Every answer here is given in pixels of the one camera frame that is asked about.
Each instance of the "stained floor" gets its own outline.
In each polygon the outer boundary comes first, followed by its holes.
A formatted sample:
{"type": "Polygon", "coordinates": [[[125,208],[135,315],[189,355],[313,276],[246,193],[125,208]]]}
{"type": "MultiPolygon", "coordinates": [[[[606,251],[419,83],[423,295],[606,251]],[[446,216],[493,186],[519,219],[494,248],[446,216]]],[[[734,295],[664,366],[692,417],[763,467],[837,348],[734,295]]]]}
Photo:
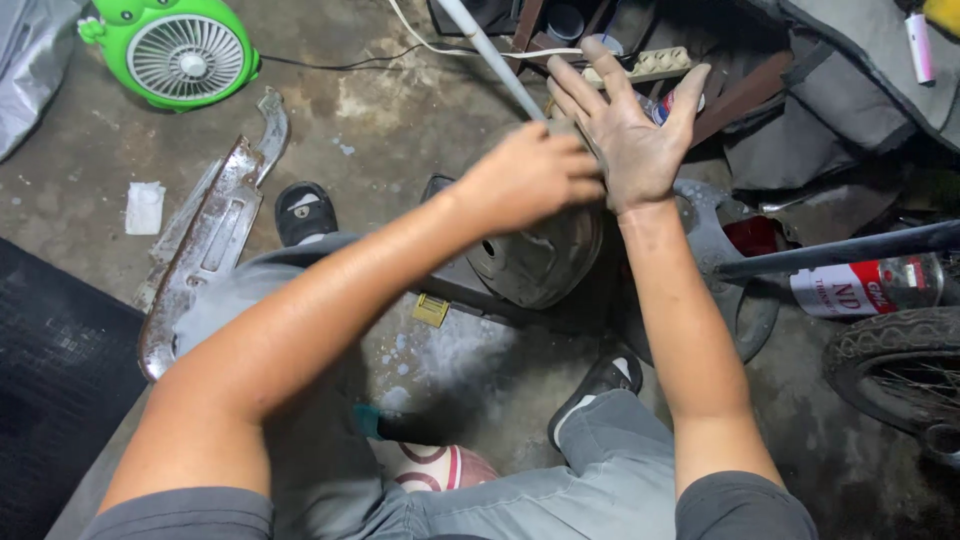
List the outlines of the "stained floor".
{"type": "MultiPolygon", "coordinates": [[[[379,0],[229,3],[263,54],[345,64],[414,44],[379,0]]],[[[424,3],[400,4],[415,28],[432,36],[424,3]]],[[[543,102],[542,79],[524,81],[543,102]]],[[[431,173],[460,174],[487,133],[520,118],[482,62],[422,49],[391,69],[333,72],[265,62],[260,77],[226,101],[168,114],[117,84],[96,49],[78,40],[42,123],[0,164],[0,234],[129,302],[147,275],[155,240],[124,234],[129,182],[160,181],[169,216],[239,134],[259,138],[254,104],[267,85],[284,96],[293,136],[263,185],[266,204],[245,258],[279,246],[272,201],[286,185],[322,184],[341,229],[369,232],[415,206],[431,173]]],[[[708,163],[687,174],[722,182],[725,171],[708,163]]],[[[412,319],[412,302],[410,295],[401,299],[361,344],[369,399],[418,412],[457,388],[453,438],[501,474],[562,463],[545,425],[596,358],[596,341],[516,331],[459,312],[436,330],[412,319]]],[[[748,369],[757,416],[788,487],[824,538],[945,537],[938,534],[950,530],[942,527],[954,523],[955,505],[938,474],[918,467],[917,445],[844,405],[820,378],[820,354],[834,330],[785,307],[748,369]]],[[[652,370],[647,380],[641,399],[668,421],[652,370]]],[[[48,538],[75,538],[90,519],[142,402],[48,538]]]]}

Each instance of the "power strip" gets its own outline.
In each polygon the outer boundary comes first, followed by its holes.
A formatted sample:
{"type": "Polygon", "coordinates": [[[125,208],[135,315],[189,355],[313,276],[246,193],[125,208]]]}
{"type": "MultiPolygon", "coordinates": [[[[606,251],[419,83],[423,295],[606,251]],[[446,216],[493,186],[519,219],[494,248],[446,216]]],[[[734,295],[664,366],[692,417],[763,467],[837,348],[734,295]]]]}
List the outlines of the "power strip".
{"type": "MultiPolygon", "coordinates": [[[[644,51],[636,58],[634,70],[627,72],[627,79],[631,84],[636,84],[679,77],[692,69],[693,65],[693,61],[686,53],[686,47],[644,51]]],[[[584,69],[584,77],[593,87],[597,89],[604,87],[603,79],[592,67],[584,69]]]]}

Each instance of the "dirty hand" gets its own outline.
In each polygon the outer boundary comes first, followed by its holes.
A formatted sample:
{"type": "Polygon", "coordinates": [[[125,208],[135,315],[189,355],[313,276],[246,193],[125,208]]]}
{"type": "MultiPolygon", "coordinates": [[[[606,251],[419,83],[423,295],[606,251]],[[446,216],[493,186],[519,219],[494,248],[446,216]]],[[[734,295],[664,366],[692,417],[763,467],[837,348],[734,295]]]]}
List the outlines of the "dirty hand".
{"type": "Polygon", "coordinates": [[[673,108],[658,128],[640,108],[623,68],[594,37],[581,42],[611,101],[560,57],[547,63],[547,86],[566,116],[577,117],[607,161],[608,206],[622,214],[673,197],[673,181],[690,148],[693,119],[710,66],[694,67],[677,86],[673,108]]]}
{"type": "Polygon", "coordinates": [[[510,133],[451,189],[484,234],[521,231],[564,207],[602,199],[598,165],[576,135],[541,122],[510,133]]]}

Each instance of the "yellow object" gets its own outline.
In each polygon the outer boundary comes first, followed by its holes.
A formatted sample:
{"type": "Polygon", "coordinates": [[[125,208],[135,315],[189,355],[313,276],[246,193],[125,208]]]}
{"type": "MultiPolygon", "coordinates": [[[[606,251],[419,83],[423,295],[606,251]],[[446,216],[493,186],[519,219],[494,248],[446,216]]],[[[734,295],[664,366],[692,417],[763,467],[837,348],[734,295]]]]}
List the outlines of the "yellow object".
{"type": "Polygon", "coordinates": [[[414,318],[418,321],[439,328],[444,323],[446,311],[450,309],[450,302],[420,294],[417,305],[414,307],[414,318]]]}
{"type": "Polygon", "coordinates": [[[924,15],[960,37],[960,0],[926,0],[924,15]]]}

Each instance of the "red label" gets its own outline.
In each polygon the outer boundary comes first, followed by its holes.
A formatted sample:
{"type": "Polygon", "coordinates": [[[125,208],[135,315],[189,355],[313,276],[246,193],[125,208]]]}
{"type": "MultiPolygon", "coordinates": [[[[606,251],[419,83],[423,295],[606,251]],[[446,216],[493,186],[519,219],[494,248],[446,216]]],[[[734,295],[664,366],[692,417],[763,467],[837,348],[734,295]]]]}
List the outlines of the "red label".
{"type": "Polygon", "coordinates": [[[897,306],[887,298],[883,291],[883,285],[880,283],[880,266],[876,260],[866,262],[853,262],[850,265],[851,270],[860,280],[863,292],[867,294],[870,303],[874,305],[877,313],[892,313],[897,310],[897,306]]]}

